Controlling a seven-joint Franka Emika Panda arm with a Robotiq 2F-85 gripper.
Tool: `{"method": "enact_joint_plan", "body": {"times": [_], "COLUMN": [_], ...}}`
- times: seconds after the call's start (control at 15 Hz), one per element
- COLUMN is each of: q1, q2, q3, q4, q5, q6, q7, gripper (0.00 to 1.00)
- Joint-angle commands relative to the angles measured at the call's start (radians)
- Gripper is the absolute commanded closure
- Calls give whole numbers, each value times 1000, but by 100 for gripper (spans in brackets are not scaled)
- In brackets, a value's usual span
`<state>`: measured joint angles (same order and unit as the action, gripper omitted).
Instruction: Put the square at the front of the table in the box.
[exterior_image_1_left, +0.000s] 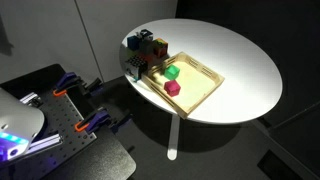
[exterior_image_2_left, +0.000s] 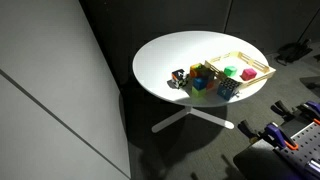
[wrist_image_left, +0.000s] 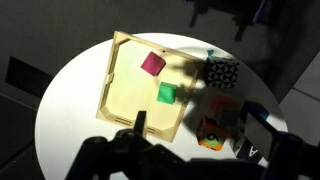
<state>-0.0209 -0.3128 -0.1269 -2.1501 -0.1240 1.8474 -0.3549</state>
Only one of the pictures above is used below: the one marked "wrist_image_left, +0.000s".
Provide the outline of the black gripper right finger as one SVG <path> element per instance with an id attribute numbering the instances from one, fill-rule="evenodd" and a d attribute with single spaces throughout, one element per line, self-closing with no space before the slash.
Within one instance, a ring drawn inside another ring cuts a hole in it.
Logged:
<path id="1" fill-rule="evenodd" d="M 279 141 L 280 133 L 266 120 L 248 114 L 244 134 L 261 156 L 269 161 Z"/>

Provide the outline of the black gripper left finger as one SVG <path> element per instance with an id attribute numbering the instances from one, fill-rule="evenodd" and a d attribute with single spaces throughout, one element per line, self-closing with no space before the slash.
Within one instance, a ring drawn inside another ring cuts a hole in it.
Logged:
<path id="1" fill-rule="evenodd" d="M 143 138 L 146 137 L 146 130 L 145 130 L 145 122 L 146 122 L 146 111 L 139 111 L 136 117 L 136 121 L 134 124 L 134 131 L 138 133 Z"/>

